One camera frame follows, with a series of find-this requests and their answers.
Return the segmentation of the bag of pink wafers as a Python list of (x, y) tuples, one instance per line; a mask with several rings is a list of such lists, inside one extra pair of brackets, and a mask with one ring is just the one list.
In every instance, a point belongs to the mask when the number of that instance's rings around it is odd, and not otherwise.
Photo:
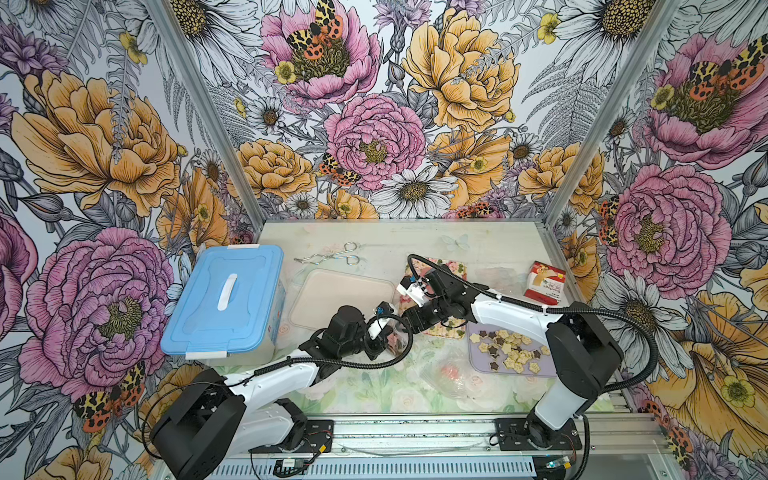
[(393, 355), (401, 355), (408, 345), (408, 334), (400, 327), (394, 327), (387, 336), (387, 351)]

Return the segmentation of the bag of mixed snacks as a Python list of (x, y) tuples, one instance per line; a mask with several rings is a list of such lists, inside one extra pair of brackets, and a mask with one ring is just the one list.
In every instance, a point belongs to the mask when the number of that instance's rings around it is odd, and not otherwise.
[(450, 399), (470, 399), (477, 393), (475, 374), (466, 354), (435, 357), (419, 371), (428, 386)]

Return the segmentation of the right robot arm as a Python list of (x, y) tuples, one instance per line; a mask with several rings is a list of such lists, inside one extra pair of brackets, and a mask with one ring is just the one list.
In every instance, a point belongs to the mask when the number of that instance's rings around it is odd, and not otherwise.
[(600, 314), (580, 302), (565, 307), (533, 304), (468, 282), (443, 265), (403, 277), (397, 292), (415, 303), (404, 313), (415, 332), (455, 318), (506, 328), (548, 347), (557, 380), (529, 414), (529, 423), (546, 431), (560, 430), (584, 413), (623, 360)]

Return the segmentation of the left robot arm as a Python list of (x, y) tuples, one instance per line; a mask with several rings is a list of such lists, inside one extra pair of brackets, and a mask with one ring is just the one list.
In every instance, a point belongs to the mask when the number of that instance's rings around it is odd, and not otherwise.
[(342, 306), (325, 328), (290, 355), (230, 378), (206, 369), (149, 433), (151, 445), (176, 479), (203, 479), (228, 456), (260, 449), (297, 451), (316, 433), (289, 394), (338, 370), (376, 370), (401, 362), (414, 343), (408, 322), (388, 303), (371, 318)]

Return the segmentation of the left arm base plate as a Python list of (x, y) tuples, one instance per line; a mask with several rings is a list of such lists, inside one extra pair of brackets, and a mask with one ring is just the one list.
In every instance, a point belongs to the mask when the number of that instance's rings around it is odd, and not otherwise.
[(293, 427), (288, 436), (277, 445), (259, 447), (259, 453), (315, 453), (322, 447), (330, 451), (333, 445), (335, 422), (331, 419), (307, 420)]

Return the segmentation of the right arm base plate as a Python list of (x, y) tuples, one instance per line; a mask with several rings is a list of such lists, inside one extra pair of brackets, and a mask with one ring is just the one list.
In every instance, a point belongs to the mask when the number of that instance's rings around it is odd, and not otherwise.
[(494, 439), (501, 451), (579, 451), (582, 441), (572, 419), (558, 430), (529, 418), (504, 417), (494, 420)]

